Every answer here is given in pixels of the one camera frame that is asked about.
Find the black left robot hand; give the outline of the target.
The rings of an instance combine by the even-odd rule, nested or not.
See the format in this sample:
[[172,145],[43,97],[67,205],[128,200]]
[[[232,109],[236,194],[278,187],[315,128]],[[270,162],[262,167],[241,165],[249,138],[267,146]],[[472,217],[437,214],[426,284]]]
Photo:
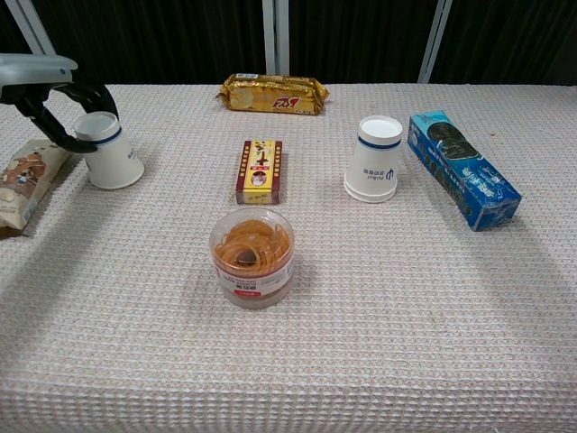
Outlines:
[[69,152],[92,153],[96,146],[83,143],[68,135],[60,121],[44,106],[51,90],[67,95],[81,104],[86,113],[105,111],[118,115],[116,104],[108,89],[96,82],[72,82],[57,84],[20,84],[2,86],[1,103],[14,105],[55,144]]

